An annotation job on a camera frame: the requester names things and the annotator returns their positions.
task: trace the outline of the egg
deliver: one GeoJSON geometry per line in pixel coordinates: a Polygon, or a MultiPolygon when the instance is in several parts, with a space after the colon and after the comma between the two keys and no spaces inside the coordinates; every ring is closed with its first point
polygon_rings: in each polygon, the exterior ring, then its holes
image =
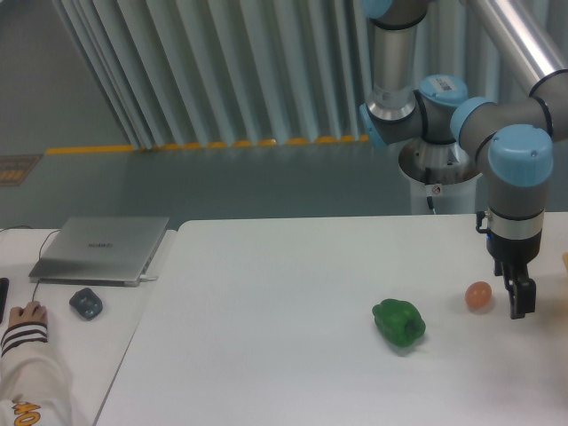
{"type": "Polygon", "coordinates": [[[471,284],[465,292],[465,303],[476,311],[487,306],[491,301],[491,286],[484,281],[471,284]]]}

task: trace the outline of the light blue joint cover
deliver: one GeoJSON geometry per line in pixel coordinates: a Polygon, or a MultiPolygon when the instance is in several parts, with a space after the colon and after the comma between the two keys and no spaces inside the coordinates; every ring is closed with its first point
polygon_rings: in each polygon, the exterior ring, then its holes
{"type": "Polygon", "coordinates": [[[445,107],[458,107],[468,100],[468,86],[453,75],[429,75],[420,82],[420,93],[426,98],[445,107]]]}
{"type": "Polygon", "coordinates": [[[370,20],[378,20],[392,6],[392,0],[361,0],[363,12],[370,20]]]}
{"type": "Polygon", "coordinates": [[[460,131],[462,131],[463,124],[468,120],[471,113],[484,104],[494,104],[494,102],[487,98],[471,98],[463,102],[455,110],[454,115],[452,115],[452,120],[450,121],[450,130],[458,143],[460,143],[460,131]]]}
{"type": "Polygon", "coordinates": [[[489,146],[493,173],[508,184],[535,186],[552,173],[552,139],[543,129],[513,124],[499,130],[489,146]]]}
{"type": "Polygon", "coordinates": [[[373,124],[373,120],[371,120],[371,116],[369,115],[366,104],[362,104],[359,107],[359,113],[361,114],[361,120],[363,120],[363,124],[365,125],[365,132],[367,136],[369,136],[369,141],[375,148],[385,148],[387,144],[384,143],[383,138],[381,138],[379,132],[376,131],[375,125],[373,124]]]}

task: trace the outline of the silver laptop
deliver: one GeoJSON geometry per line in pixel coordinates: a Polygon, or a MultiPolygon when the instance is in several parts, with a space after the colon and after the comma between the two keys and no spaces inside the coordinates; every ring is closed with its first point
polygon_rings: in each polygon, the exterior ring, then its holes
{"type": "Polygon", "coordinates": [[[71,217],[29,278],[45,283],[131,286],[150,265],[167,217],[71,217]]]}

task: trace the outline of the metal pipe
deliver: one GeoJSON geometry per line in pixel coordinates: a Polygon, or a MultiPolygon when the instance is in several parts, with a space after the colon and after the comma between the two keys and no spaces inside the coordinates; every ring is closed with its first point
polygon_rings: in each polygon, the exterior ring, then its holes
{"type": "Polygon", "coordinates": [[[519,0],[467,0],[527,94],[543,78],[568,69],[564,55],[519,0]]]}
{"type": "Polygon", "coordinates": [[[416,26],[397,31],[375,27],[373,91],[367,107],[380,120],[401,120],[414,110],[411,77],[415,40],[416,26]]]}

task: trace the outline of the person's hand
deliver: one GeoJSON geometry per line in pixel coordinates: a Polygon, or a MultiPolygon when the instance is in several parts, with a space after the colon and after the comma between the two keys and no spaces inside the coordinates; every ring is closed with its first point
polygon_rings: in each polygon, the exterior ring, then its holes
{"type": "Polygon", "coordinates": [[[10,309],[8,327],[18,326],[25,322],[41,322],[47,327],[47,309],[39,302],[30,302],[25,308],[16,306],[10,309]]]}

